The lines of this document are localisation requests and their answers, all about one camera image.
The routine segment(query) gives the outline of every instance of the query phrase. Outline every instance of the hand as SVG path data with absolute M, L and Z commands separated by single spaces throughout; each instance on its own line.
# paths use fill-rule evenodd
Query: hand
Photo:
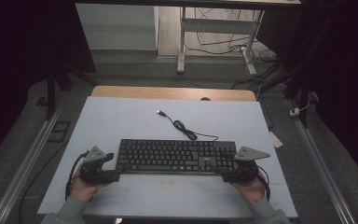
M 74 177 L 72 179 L 70 196 L 78 199 L 79 201 L 81 201 L 83 203 L 88 203 L 92 199 L 92 196 L 94 194 L 96 194 L 99 189 L 106 187 L 109 184 L 103 184 L 103 185 L 87 184 L 79 177 L 80 176 L 80 168 L 81 168 L 81 164 L 77 168 L 77 171 L 74 174 Z
M 266 179 L 260 171 L 258 172 L 260 176 L 262 176 L 264 179 Z M 266 196 L 266 189 L 264 188 L 263 183 L 255 178 L 252 182 L 243 184 L 243 183 L 229 183 L 232 185 L 237 191 L 240 192 L 243 199 L 247 203 L 256 203 L 259 200 L 263 199 Z

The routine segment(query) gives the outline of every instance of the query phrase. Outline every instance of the keyboard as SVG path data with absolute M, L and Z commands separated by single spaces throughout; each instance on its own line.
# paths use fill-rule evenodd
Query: keyboard
M 117 170 L 137 174 L 215 174 L 235 170 L 222 152 L 236 154 L 235 142 L 121 139 Z

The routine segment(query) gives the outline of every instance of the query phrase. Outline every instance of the gray sleeve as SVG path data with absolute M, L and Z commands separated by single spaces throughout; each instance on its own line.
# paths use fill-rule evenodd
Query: gray sleeve
M 78 199 L 68 197 L 58 214 L 49 213 L 42 224 L 84 224 L 83 211 L 87 204 Z
M 272 208 L 266 198 L 251 204 L 249 209 L 254 214 L 257 224 L 290 224 L 284 212 L 281 209 Z

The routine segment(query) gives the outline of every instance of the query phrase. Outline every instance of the cable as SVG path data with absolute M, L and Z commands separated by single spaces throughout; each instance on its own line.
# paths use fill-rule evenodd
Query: cable
M 204 52 L 204 53 L 210 53 L 210 54 L 228 54 L 230 52 L 233 52 L 237 47 L 236 46 L 233 46 L 235 48 L 229 50 L 229 51 L 226 51 L 226 52 L 210 52 L 210 51 L 207 51 L 207 50 L 203 50 L 203 49 L 191 49 L 189 48 L 186 43 L 185 44 L 185 47 L 188 49 L 188 50 L 196 50 L 196 51 L 201 51 L 201 52 Z
M 74 171 L 76 168 L 77 163 L 80 161 L 80 159 L 84 158 L 87 156 L 89 152 L 85 152 L 83 154 L 81 154 L 79 157 L 77 157 L 74 165 L 72 166 L 72 170 L 71 170 L 71 174 L 69 174 L 69 178 L 68 178 L 68 182 L 66 182 L 66 187 L 65 187 L 65 200 L 66 198 L 68 198 L 69 194 L 71 193 L 71 185 L 72 185 L 72 180 L 75 179 L 76 177 L 72 177 L 74 175 Z
M 273 64 L 271 67 L 269 67 L 263 74 L 261 74 L 260 76 L 262 77 L 262 76 L 264 76 L 265 74 L 270 74 L 270 73 L 272 73 L 276 68 L 274 67 L 274 66 L 276 66 L 277 64 Z M 236 85 L 238 85 L 238 84 L 241 84 L 241 83 L 245 83 L 245 82 L 248 82 L 248 81 L 252 81 L 251 79 L 246 79 L 246 80 L 242 80 L 242 81 L 238 81 L 238 82 L 235 82 L 235 83 L 233 83 L 232 85 L 231 85 L 231 89 L 232 90 L 234 90 L 234 87 L 236 86 Z
M 40 176 L 40 174 L 46 169 L 46 167 L 48 166 L 48 164 L 57 156 L 57 154 L 68 144 L 68 142 L 65 142 L 64 144 L 62 144 L 62 146 L 60 146 L 60 148 L 54 152 L 54 154 L 51 156 L 50 159 L 48 159 L 48 161 L 45 163 L 45 165 L 43 165 L 42 169 L 40 169 L 40 171 L 36 174 L 36 176 L 34 177 L 34 179 L 31 181 L 30 185 L 27 187 L 27 189 L 24 192 L 24 196 L 22 197 L 21 201 L 20 201 L 20 205 L 19 205 L 19 223 L 22 224 L 22 205 L 24 204 L 25 201 L 25 196 L 27 195 L 28 191 L 30 190 L 31 186 L 34 184 L 34 182 L 36 181 L 36 179 Z
M 159 110 L 157 111 L 157 113 L 162 117 L 168 118 L 171 121 L 171 123 L 173 124 L 173 127 L 175 127 L 180 132 L 184 133 L 190 140 L 193 140 L 193 141 L 197 140 L 197 138 L 198 138 L 197 134 L 206 136 L 206 137 L 214 137 L 215 138 L 214 141 L 216 141 L 219 138 L 218 136 L 214 136 L 214 135 L 195 133 L 193 131 L 190 131 L 190 130 L 186 129 L 185 124 L 182 123 L 182 121 L 180 121 L 180 120 L 172 121 L 172 119 L 170 117 L 168 117 L 168 115 L 166 115 L 164 112 L 159 111 Z
M 202 88 L 201 85 L 196 84 L 196 83 L 194 83 L 194 82 L 192 82 L 192 81 L 189 81 L 189 80 L 187 80 L 186 83 L 189 83 L 189 84 L 191 84 L 191 85 L 194 85 L 194 86 L 196 86 L 196 87 L 198 87 L 198 88 Z
M 208 12 L 212 11 L 213 9 L 214 9 L 214 8 L 209 9 L 209 10 L 206 11 L 206 12 L 202 12 L 202 10 L 198 7 L 199 12 L 201 13 L 200 20 L 199 20 L 198 25 L 197 25 L 199 29 L 200 29 L 200 23 L 201 23 L 201 21 L 202 21 L 202 17 L 204 17 L 205 20 L 208 20 L 208 18 L 206 17 L 206 14 L 207 14 Z M 230 11 L 230 15 L 228 16 L 227 20 L 232 17 L 233 9 L 226 10 L 226 12 L 228 12 L 228 11 Z M 241 10 L 240 10 L 240 12 L 239 12 L 239 14 L 238 14 L 238 20 L 240 19 L 240 14 L 241 14 Z M 245 39 L 249 38 L 249 37 L 243 37 L 243 38 L 239 38 L 239 39 L 234 39 L 234 40 L 233 40 L 233 37 L 234 37 L 234 34 L 233 34 L 233 35 L 231 36 L 230 40 L 219 41 L 219 42 L 210 42 L 210 43 L 201 43 L 200 37 L 202 38 L 202 36 L 200 35 L 200 32 L 197 31 L 197 40 L 199 41 L 199 44 L 202 45 L 202 46 L 217 45 L 217 44 L 228 43 L 228 47 L 230 47 L 231 42 L 240 41 L 240 40 L 245 40 Z
M 262 51 L 260 51 L 260 52 L 258 53 L 258 57 L 256 57 L 254 50 L 251 49 L 251 52 L 252 52 L 252 54 L 253 54 L 253 56 L 251 55 L 251 58 L 252 58 L 253 60 L 255 60 L 255 62 L 260 63 L 260 64 L 264 64 L 264 63 L 275 63 L 275 62 L 277 61 L 275 58 L 269 58 L 269 57 L 262 58 L 262 57 L 260 56 L 261 52 L 264 52 L 264 51 L 266 51 L 266 50 L 268 50 L 268 49 L 263 49 Z
M 246 74 L 247 74 L 249 77 L 253 78 L 253 79 L 256 79 L 256 80 L 259 80 L 259 81 L 270 82 L 270 80 L 267 80 L 267 79 L 263 79 L 263 78 L 259 78 L 259 77 L 252 77 L 251 74 L 249 73 L 248 66 L 246 66 L 246 69 L 245 69 L 245 70 L 246 70 Z
M 269 201 L 269 197 L 271 195 L 271 190 L 269 189 L 269 175 L 267 174 L 267 172 L 263 168 L 261 168 L 260 166 L 257 166 L 257 167 L 259 169 L 261 169 L 264 172 L 264 174 L 266 175 L 267 182 L 260 174 L 257 174 L 256 178 L 258 180 L 260 180 L 261 183 L 264 185 L 264 188 L 266 189 L 266 197 L 267 197 L 267 200 Z
M 281 65 L 279 63 L 275 63 L 273 64 L 271 67 L 269 67 L 263 74 L 260 75 L 260 77 L 262 79 L 267 78 L 268 76 L 270 76 L 272 74 L 272 72 L 274 72 L 275 70 L 277 70 L 278 68 L 280 68 Z M 257 83 L 259 83 L 259 80 L 257 80 L 256 82 L 254 82 L 253 84 L 251 84 L 248 87 L 248 90 L 250 90 L 254 85 L 256 85 Z
M 303 109 L 307 109 L 307 107 L 310 105 L 310 100 L 307 100 L 307 101 L 308 101 L 307 105 L 304 108 L 299 109 L 298 111 L 301 111 Z

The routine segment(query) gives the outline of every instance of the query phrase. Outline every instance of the black cable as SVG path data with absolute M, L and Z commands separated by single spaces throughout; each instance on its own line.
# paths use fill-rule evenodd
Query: black cable
M 270 74 L 271 72 L 273 72 L 276 68 L 275 68 L 275 66 L 276 66 L 277 64 L 275 63 L 275 64 L 273 64 L 272 66 L 270 66 L 264 73 L 262 73 L 260 76 L 262 77 L 262 76 L 264 76 L 266 73 L 268 73 L 268 74 Z M 242 80 L 242 81 L 238 81 L 238 82 L 235 82 L 235 83 L 233 83 L 232 85 L 231 85 L 231 89 L 232 90 L 234 90 L 234 87 L 236 86 L 236 85 L 238 85 L 238 84 L 241 84 L 241 83 L 245 83 L 245 82 L 248 82 L 248 81 L 252 81 L 251 79 L 245 79 L 245 80 Z
M 234 38 L 234 35 L 235 34 L 232 34 L 231 38 L 229 39 L 229 42 L 228 42 L 228 45 L 227 45 L 229 48 L 231 48 L 231 42 L 232 42 L 232 38 Z
M 201 51 L 201 52 L 210 53 L 210 54 L 228 54 L 228 53 L 233 52 L 233 51 L 235 50 L 235 48 L 233 48 L 233 49 L 231 49 L 231 50 L 229 50 L 229 51 L 226 51 L 226 52 L 210 52 L 210 51 L 203 50 L 203 49 L 191 49 L 191 48 L 189 48 L 189 47 L 186 45 L 186 43 L 184 43 L 184 44 L 185 44 L 185 47 L 186 47 L 188 50 L 196 50 L 196 51 Z
M 270 79 L 269 82 L 274 82 L 277 78 L 279 78 L 283 74 L 287 74 L 287 73 L 285 71 L 281 71 L 276 77 L 273 77 L 272 79 Z M 253 83 L 251 86 L 248 87 L 248 90 L 251 91 L 251 88 L 259 82 L 260 82 L 259 80 L 255 81 L 255 83 Z
M 264 172 L 264 174 L 266 175 L 266 179 L 267 179 L 267 182 L 266 182 L 266 180 L 263 178 L 263 176 L 261 176 L 260 174 L 257 174 L 256 175 L 256 178 L 258 179 L 258 180 L 260 180 L 261 181 L 261 183 L 264 185 L 264 188 L 266 189 L 266 197 L 267 197 L 267 200 L 269 201 L 269 197 L 270 197 L 270 195 L 271 195 L 271 190 L 269 189 L 269 175 L 267 174 L 267 172 L 263 169 L 263 168 L 261 168 L 260 166 L 257 166 L 259 169 L 261 169 L 263 172 Z
M 180 120 L 172 121 L 172 119 L 170 117 L 168 117 L 168 115 L 166 115 L 164 112 L 159 111 L 159 110 L 157 111 L 157 113 L 162 117 L 168 118 L 171 121 L 171 123 L 173 124 L 173 127 L 175 127 L 180 132 L 184 133 L 190 140 L 193 140 L 193 141 L 197 140 L 197 138 L 198 138 L 197 134 L 202 135 L 202 136 L 207 136 L 207 137 L 214 137 L 215 138 L 214 141 L 216 141 L 219 138 L 218 136 L 214 136 L 214 135 L 195 133 L 193 131 L 190 131 L 190 130 L 186 129 L 185 124 L 182 123 L 182 121 L 180 121 Z
M 36 174 L 36 176 L 34 177 L 34 179 L 31 181 L 30 185 L 27 187 L 27 189 L 24 192 L 24 196 L 22 196 L 22 199 L 20 201 L 19 204 L 19 223 L 22 223 L 22 205 L 24 204 L 25 201 L 25 196 L 27 195 L 28 191 L 30 190 L 31 186 L 34 184 L 34 182 L 36 181 L 36 179 L 40 176 L 40 174 L 46 169 L 46 167 L 48 166 L 48 164 L 54 159 L 54 157 L 57 156 L 57 154 L 68 144 L 68 142 L 65 142 L 64 144 L 62 144 L 62 146 L 60 146 L 60 148 L 51 156 L 51 158 L 45 163 L 45 165 L 43 165 L 42 169 L 40 169 L 40 171 Z
M 255 56 L 255 52 L 252 49 L 251 49 L 251 52 L 253 54 L 253 56 L 251 55 L 251 58 L 253 60 L 255 60 L 255 62 L 257 62 L 257 63 L 260 63 L 260 64 L 275 63 L 277 61 L 275 58 L 268 58 L 268 59 L 262 58 L 262 57 L 260 57 L 260 53 L 258 54 L 258 56 Z
M 65 188 L 65 200 L 66 198 L 68 198 L 69 194 L 71 193 L 71 184 L 72 184 L 72 180 L 76 177 L 72 177 L 74 175 L 74 171 L 76 168 L 77 163 L 80 161 L 80 159 L 84 158 L 87 156 L 89 152 L 85 152 L 83 154 L 81 154 L 79 157 L 77 157 L 74 165 L 72 166 L 72 170 L 71 170 L 71 174 L 69 174 L 69 178 L 68 178 L 68 182 L 66 182 L 66 188 Z
M 263 74 L 261 74 L 258 78 L 260 79 L 265 79 L 266 77 L 268 77 L 269 75 L 272 74 L 272 72 L 274 72 L 275 70 L 277 70 L 278 68 L 281 67 L 281 64 L 280 63 L 275 63 L 273 64 L 269 69 L 267 69 L 266 72 L 264 72 Z M 251 90 L 252 87 L 259 83 L 261 80 L 256 80 L 254 83 L 252 83 L 249 87 L 248 87 L 248 90 Z
M 249 36 L 246 36 L 246 37 L 243 37 L 243 38 L 232 39 L 233 36 L 234 36 L 234 35 L 232 35 L 232 37 L 231 37 L 230 40 L 219 41 L 219 42 L 211 42 L 211 43 L 200 43 L 200 41 L 199 41 L 199 44 L 200 44 L 200 45 L 216 45 L 216 44 L 225 44 L 225 43 L 231 44 L 231 42 L 235 42 L 235 41 L 239 41 L 239 40 L 245 40 L 245 39 L 248 39 L 248 38 L 249 38 Z

